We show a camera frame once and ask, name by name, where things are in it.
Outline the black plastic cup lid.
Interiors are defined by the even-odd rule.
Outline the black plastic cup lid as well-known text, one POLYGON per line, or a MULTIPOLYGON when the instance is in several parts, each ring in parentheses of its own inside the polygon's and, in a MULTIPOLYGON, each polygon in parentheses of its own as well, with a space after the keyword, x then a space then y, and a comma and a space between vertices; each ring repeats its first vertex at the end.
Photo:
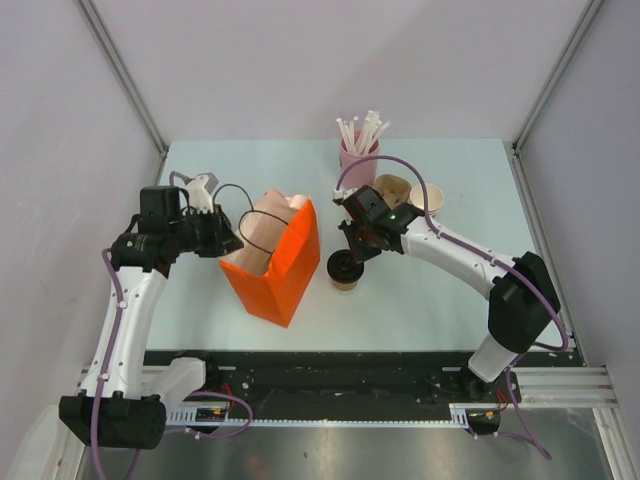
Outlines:
POLYGON ((327 273, 332 281, 341 284, 358 282, 364 274, 364 265, 355 260, 348 249, 333 252, 327 260, 327 273))

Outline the brown paper coffee cup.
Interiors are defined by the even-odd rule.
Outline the brown paper coffee cup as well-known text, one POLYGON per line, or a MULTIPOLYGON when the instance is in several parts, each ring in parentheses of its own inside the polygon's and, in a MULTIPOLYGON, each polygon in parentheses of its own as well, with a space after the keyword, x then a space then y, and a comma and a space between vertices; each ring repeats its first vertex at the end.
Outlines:
POLYGON ((333 280, 332 283, 333 283, 333 286, 340 292, 353 291, 358 285, 358 281, 357 280, 349 281, 349 282, 333 280))

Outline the orange paper bag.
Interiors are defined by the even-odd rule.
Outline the orange paper bag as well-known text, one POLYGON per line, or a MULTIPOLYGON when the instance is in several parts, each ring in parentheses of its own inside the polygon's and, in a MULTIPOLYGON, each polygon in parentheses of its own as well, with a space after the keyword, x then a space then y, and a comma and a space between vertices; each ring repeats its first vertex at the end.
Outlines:
POLYGON ((267 190, 239 220, 244 246, 219 260, 247 313, 288 327, 319 265, 317 215, 309 196, 267 190))

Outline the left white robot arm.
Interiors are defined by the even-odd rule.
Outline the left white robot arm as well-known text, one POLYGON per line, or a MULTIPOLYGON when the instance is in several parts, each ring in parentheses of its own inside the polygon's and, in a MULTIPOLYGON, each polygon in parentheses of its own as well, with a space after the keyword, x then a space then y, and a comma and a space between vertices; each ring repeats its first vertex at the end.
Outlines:
POLYGON ((111 292, 94 359, 78 393, 59 401, 60 420, 88 446, 154 449, 169 411, 191 393, 207 400, 220 390, 220 374, 197 358, 179 358, 151 383, 142 380, 171 266, 184 253, 218 258, 243 246, 213 201, 216 184, 201 175, 182 187, 143 188, 138 213, 106 252, 111 292))

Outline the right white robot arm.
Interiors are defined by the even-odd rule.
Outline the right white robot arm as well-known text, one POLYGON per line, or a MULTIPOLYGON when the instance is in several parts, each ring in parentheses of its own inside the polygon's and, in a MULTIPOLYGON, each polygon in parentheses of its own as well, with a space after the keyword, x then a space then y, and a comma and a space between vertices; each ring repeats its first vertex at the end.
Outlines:
POLYGON ((560 301, 539 255, 495 253, 455 236, 410 203, 389 207, 371 186, 336 190, 333 202, 348 215, 339 229, 354 268, 384 251, 396 252, 440 268, 488 301, 488 333, 461 376, 469 399, 493 394, 503 371, 538 343, 549 323, 559 321, 560 301))

